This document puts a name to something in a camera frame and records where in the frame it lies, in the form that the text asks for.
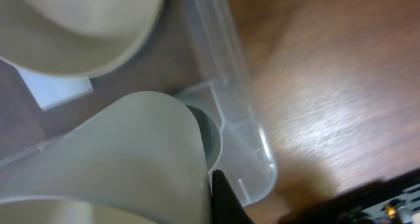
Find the cream cup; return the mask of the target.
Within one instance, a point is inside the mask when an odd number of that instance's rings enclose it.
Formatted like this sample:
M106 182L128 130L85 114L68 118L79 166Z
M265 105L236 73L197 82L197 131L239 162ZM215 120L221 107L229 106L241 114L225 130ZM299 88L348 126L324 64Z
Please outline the cream cup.
M210 223L199 125L177 99L132 93L30 158L1 185L1 199L77 199L158 223Z

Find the grey translucent cup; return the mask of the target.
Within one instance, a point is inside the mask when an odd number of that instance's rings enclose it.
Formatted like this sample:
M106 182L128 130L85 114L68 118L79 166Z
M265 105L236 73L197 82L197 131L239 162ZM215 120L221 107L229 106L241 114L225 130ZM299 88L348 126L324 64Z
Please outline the grey translucent cup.
M223 151L221 127L209 108L192 98L178 98L193 113L201 134L208 173L217 166Z

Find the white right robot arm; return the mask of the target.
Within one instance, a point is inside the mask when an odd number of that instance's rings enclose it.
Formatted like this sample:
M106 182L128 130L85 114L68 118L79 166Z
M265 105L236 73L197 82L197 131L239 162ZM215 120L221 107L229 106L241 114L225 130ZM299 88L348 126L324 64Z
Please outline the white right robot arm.
M283 224L416 224L419 222L419 169L376 180L295 215Z

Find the cream bowl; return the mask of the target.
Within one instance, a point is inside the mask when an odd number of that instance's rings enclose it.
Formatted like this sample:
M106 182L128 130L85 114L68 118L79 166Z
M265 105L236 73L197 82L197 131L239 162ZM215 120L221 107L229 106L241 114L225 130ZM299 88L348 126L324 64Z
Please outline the cream bowl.
M1 0L1 60L50 76L103 76L141 50L163 3Z

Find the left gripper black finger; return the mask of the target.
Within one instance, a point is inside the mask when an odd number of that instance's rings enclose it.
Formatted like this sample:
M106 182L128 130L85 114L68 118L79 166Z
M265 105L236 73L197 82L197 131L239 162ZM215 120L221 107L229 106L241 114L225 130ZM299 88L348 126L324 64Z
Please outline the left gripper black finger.
M219 169L211 178L211 219L212 224L254 224Z

